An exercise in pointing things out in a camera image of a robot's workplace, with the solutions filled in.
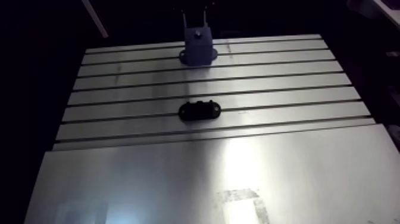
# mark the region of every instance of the metal sheet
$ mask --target metal sheet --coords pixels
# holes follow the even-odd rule
[[[244,77],[290,76],[343,71],[337,61],[315,61],[290,64],[263,64],[253,66],[230,66],[207,69],[159,71],[143,74],[82,77],[75,81],[74,90],[136,86],[157,83],[193,82]]]
[[[240,54],[249,52],[293,51],[305,49],[326,49],[328,46],[323,40],[290,41],[290,42],[261,42],[261,43],[234,43],[215,45],[219,55]],[[87,54],[82,64],[114,63],[118,61],[151,60],[160,58],[177,58],[184,47],[149,49],[142,51],[123,51],[102,54]]]
[[[244,200],[273,224],[396,223],[399,173],[382,125],[49,152],[25,224],[221,224]]]
[[[289,40],[305,40],[305,39],[320,39],[320,35],[293,35],[293,36],[269,36],[257,38],[235,38],[235,39],[214,39],[214,45],[226,43],[245,43],[245,42],[262,42],[262,41],[289,41]],[[99,52],[112,52],[112,51],[131,51],[138,49],[152,49],[152,48],[170,48],[177,46],[184,46],[184,42],[171,42],[171,43],[151,43],[144,45],[129,45],[129,46],[112,46],[107,48],[92,48],[87,49],[87,54]]]
[[[70,107],[65,109],[64,122],[74,120],[109,119],[118,117],[154,116],[176,114],[185,102],[209,101],[219,103],[226,110],[240,108],[285,106],[315,102],[359,99],[353,87],[306,89],[287,92],[262,92],[255,94],[217,95],[199,98],[164,99],[155,101],[128,102],[121,104]]]
[[[193,141],[200,139],[219,139],[238,136],[265,135],[272,133],[296,132],[302,130],[328,129],[333,127],[349,127],[375,124],[374,119],[340,119],[329,121],[313,121],[297,124],[285,124],[261,127],[245,127],[226,130],[211,130],[190,134],[171,134],[157,136],[141,136],[137,138],[115,138],[105,140],[62,142],[54,144],[53,150],[77,150],[101,147],[118,147],[124,145],[154,144],[163,142]]]
[[[134,88],[73,92],[68,104],[93,104],[139,99],[216,95],[234,92],[276,91],[290,88],[349,85],[346,74],[318,74],[262,79],[240,79],[213,82],[181,83]]]
[[[246,64],[287,63],[297,61],[333,60],[335,57],[329,50],[275,52],[257,54],[221,55],[212,66],[234,66]],[[153,61],[137,61],[129,63],[97,64],[81,66],[78,76],[100,76],[108,74],[138,73],[145,71],[188,69],[179,59]]]
[[[335,119],[370,115],[362,102],[307,105],[259,110],[222,112],[215,120],[183,123],[178,116],[114,120],[108,122],[61,125],[57,140],[144,135],[167,132],[190,132],[251,125],[279,124],[307,120]]]

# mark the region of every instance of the tape mark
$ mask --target tape mark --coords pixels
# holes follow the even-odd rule
[[[258,194],[251,189],[241,189],[233,191],[223,191],[220,193],[220,200],[222,203],[230,201],[239,201],[250,198],[258,198]]]
[[[258,224],[270,224],[268,212],[263,199],[252,189],[240,189],[223,191],[218,193],[222,204],[232,203],[240,200],[253,200],[254,209],[257,215]]]

